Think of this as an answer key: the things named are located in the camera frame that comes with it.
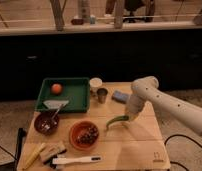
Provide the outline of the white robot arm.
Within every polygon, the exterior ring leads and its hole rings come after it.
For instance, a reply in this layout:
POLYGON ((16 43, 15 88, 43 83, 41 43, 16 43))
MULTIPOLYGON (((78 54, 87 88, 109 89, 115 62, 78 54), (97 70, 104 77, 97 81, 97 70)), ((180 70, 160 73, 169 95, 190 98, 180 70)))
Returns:
POLYGON ((163 93, 158 90, 158 87, 158 79, 154 76, 139 78, 131 83, 132 94, 125 108, 125 114, 129 119, 137 118, 145 102, 150 101, 172 114, 202 138, 202 108, 163 93))

